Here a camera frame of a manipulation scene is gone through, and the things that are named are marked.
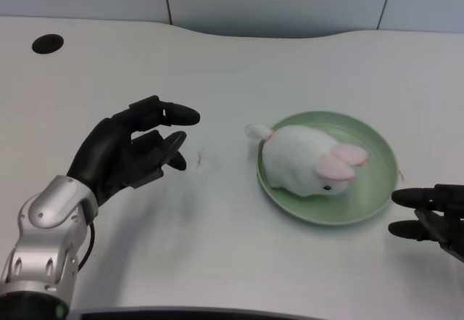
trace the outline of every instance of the robotic arm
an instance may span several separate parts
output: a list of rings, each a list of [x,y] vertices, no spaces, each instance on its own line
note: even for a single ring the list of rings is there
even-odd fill
[[[99,207],[128,186],[138,188],[163,176],[165,164],[183,171],[178,152],[186,133],[163,139],[152,130],[136,139],[135,131],[162,124],[189,126],[199,113],[156,96],[131,104],[103,119],[78,150],[66,176],[57,176],[18,215],[20,238],[0,279],[0,319],[64,319],[75,279],[94,243]],[[77,252],[91,229],[86,256]]]
[[[443,250],[464,262],[464,186],[437,184],[434,188],[400,189],[391,194],[391,199],[415,209],[418,220],[391,223],[390,233],[419,242],[438,242]]]

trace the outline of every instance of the table surface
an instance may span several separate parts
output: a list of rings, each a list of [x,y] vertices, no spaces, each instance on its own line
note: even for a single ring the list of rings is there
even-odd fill
[[[0,18],[0,260],[21,204],[67,172],[89,131],[154,94],[200,111],[186,172],[101,207],[72,308],[248,308],[324,319],[462,319],[464,265],[393,237],[390,206],[326,228],[279,210],[258,184],[248,123],[329,110],[374,127],[400,187],[463,183],[464,35],[360,31],[230,38],[144,22]],[[57,33],[53,54],[32,42]],[[167,136],[180,128],[161,128]]]

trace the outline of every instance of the plate rim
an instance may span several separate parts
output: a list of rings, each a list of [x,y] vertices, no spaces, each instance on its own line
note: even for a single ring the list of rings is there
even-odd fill
[[[339,113],[339,112],[332,112],[332,111],[306,111],[306,112],[298,112],[298,113],[294,113],[293,115],[289,115],[283,119],[280,119],[278,122],[274,123],[270,129],[271,130],[274,130],[275,126],[277,126],[279,123],[289,119],[289,118],[292,118],[292,117],[296,117],[298,115],[306,115],[308,113],[329,113],[329,114],[332,114],[332,115],[339,115],[339,116],[342,116],[342,117],[346,117],[346,118],[349,118],[349,119],[352,119],[358,123],[361,123],[361,124],[364,124],[365,126],[369,127],[370,129],[372,129],[375,133],[377,133],[382,140],[384,140],[385,144],[387,145],[387,147],[389,148],[391,154],[393,155],[393,160],[394,160],[394,166],[396,168],[396,179],[395,179],[395,184],[394,184],[394,190],[398,187],[398,182],[399,182],[399,166],[398,166],[398,160],[397,160],[397,156],[395,155],[395,153],[393,152],[393,149],[392,149],[392,146],[390,146],[390,144],[388,143],[387,140],[385,140],[385,138],[379,133],[377,132],[376,129],[374,129],[372,126],[370,126],[369,124],[357,119],[357,118],[353,118],[352,116],[350,115],[345,115],[344,113]],[[261,184],[261,187],[265,190],[266,194],[269,196],[269,198],[275,203],[277,204],[278,207],[280,207],[282,210],[286,211],[287,213],[289,213],[290,215],[294,216],[294,217],[297,217],[303,221],[306,221],[306,222],[310,222],[310,223],[316,223],[316,224],[320,224],[320,225],[324,225],[324,226],[346,226],[346,225],[350,225],[350,224],[354,224],[354,223],[358,223],[358,222],[361,222],[361,221],[364,221],[364,220],[368,220],[369,218],[377,215],[378,213],[380,213],[381,211],[385,210],[391,203],[392,203],[392,199],[389,199],[387,200],[384,204],[382,204],[377,210],[373,211],[372,213],[366,215],[366,216],[363,216],[362,218],[356,218],[355,220],[351,220],[351,221],[343,221],[343,222],[338,222],[338,223],[334,223],[334,222],[329,222],[329,221],[318,221],[318,220],[312,220],[312,219],[308,219],[308,218],[305,218],[304,216],[301,216],[297,213],[294,213],[292,211],[290,211],[289,209],[285,208],[284,206],[282,206],[280,204],[280,202],[273,196],[273,194],[270,192],[270,190],[265,186],[264,184],[264,180],[262,179],[262,176],[261,176],[261,173],[260,173],[260,151],[262,149],[262,146],[264,144],[264,141],[261,141],[259,144],[258,144],[258,149],[257,149],[257,153],[256,153],[256,172],[257,172],[257,176],[258,176],[258,179],[260,180],[260,184]]]

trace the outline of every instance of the plush bunny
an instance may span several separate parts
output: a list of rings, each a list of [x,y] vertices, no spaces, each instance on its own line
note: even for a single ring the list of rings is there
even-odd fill
[[[272,131],[250,124],[245,132],[265,141],[262,162],[269,185],[301,197],[343,192],[355,178],[351,167],[363,166],[368,160],[364,149],[307,126],[284,126]]]

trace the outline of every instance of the pink bunny ear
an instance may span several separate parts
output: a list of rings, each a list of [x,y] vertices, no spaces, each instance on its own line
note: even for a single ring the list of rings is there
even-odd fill
[[[334,155],[324,155],[316,165],[315,171],[323,178],[332,181],[349,181],[355,178],[355,171]]]
[[[337,144],[332,154],[351,166],[363,166],[368,161],[368,153],[353,144]]]

